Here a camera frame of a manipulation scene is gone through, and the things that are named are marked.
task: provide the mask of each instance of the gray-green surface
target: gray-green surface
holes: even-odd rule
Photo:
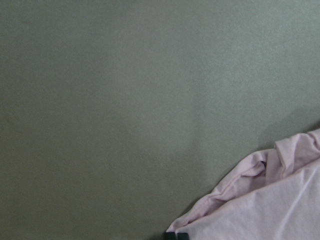
[[[0,239],[156,240],[319,127],[317,0],[0,2]]]

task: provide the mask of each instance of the fabric fold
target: fabric fold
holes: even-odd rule
[[[223,214],[236,214],[238,201],[243,198],[246,198],[246,204],[252,204],[252,210],[248,209],[248,211],[256,211],[255,207],[258,206],[257,193],[266,194],[265,191],[269,191],[271,195],[274,195],[275,189],[278,191],[279,186],[286,185],[283,181],[287,183],[287,189],[284,189],[284,193],[290,191],[288,188],[296,191],[296,187],[293,187],[292,182],[289,182],[288,179],[292,175],[297,175],[296,177],[299,178],[299,174],[304,174],[304,171],[307,170],[310,171],[310,164],[319,162],[319,158],[320,129],[295,134],[276,141],[272,149],[253,152],[241,160],[210,194],[202,197],[189,212],[177,218],[169,226],[167,232],[186,232],[190,236],[194,236],[192,231],[198,231],[195,226],[210,226],[210,221],[222,218]],[[276,204],[279,197],[280,195],[274,195],[273,203],[267,198],[260,199],[260,201]],[[285,196],[282,196],[280,200],[289,201]],[[208,235],[211,234],[210,230],[199,228],[203,231],[209,231]]]

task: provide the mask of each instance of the dark object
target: dark object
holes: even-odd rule
[[[189,240],[189,234],[186,232],[178,232],[178,240]]]
[[[175,232],[165,232],[164,234],[164,240],[190,240],[189,234],[186,232],[178,232],[177,238]]]
[[[177,240],[175,232],[165,232],[163,236],[164,240]]]

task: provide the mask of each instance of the light pink cloth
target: light pink cloth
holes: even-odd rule
[[[247,156],[167,232],[190,240],[320,239],[320,128]]]

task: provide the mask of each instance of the pink fabric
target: pink fabric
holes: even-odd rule
[[[190,240],[315,240],[319,203],[317,129],[247,156],[167,232]]]

